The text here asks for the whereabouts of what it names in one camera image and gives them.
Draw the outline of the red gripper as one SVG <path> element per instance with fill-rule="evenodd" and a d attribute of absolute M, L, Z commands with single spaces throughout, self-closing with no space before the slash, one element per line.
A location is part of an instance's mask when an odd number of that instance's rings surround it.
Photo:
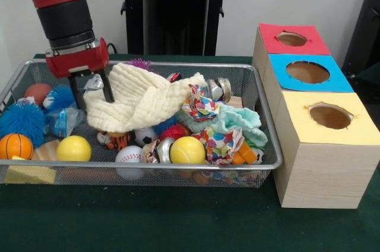
<path fill-rule="evenodd" d="M 95 39 L 93 42 L 64 50 L 48 49 L 45 53 L 48 67 L 55 77 L 68 77 L 71 91 L 76 105 L 80 110 L 86 110 L 86 103 L 82 91 L 78 88 L 74 73 L 99 71 L 103 82 L 103 94 L 106 102 L 115 101 L 108 76 L 104 69 L 109 63 L 109 53 L 104 38 Z"/>

